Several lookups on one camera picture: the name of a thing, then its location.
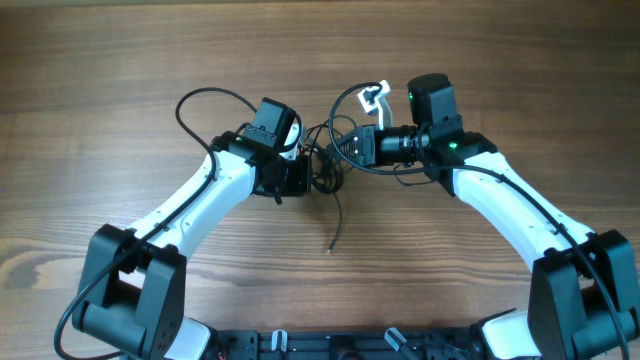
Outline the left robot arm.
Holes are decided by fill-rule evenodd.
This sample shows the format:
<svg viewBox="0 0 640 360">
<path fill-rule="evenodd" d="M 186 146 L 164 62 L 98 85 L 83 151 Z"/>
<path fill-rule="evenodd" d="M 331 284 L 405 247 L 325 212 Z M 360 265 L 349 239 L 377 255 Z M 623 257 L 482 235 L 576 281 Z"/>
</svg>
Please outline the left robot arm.
<svg viewBox="0 0 640 360">
<path fill-rule="evenodd" d="M 199 170 L 154 212 L 94 233 L 64 317 L 120 359 L 223 358 L 216 330 L 184 315 L 187 263 L 250 195 L 280 202 L 309 191 L 310 160 L 296 154 L 301 133 L 292 108 L 263 99 L 251 123 L 207 144 Z"/>
</svg>

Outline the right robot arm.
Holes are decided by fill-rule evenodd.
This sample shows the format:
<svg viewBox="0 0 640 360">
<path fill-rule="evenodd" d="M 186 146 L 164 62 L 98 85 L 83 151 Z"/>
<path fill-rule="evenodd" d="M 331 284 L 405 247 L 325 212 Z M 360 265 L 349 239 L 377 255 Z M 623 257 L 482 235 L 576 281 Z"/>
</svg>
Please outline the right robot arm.
<svg viewBox="0 0 640 360">
<path fill-rule="evenodd" d="M 630 357 L 639 336 L 634 251 L 618 231 L 595 232 L 545 199 L 485 136 L 464 128 L 452 84 L 441 73 L 409 81 L 412 122 L 397 127 L 386 81 L 354 85 L 377 118 L 332 137 L 336 159 L 397 176 L 423 173 L 493 225 L 531 274 L 528 307 L 480 321 L 471 355 L 480 359 L 590 359 L 612 349 Z"/>
</svg>

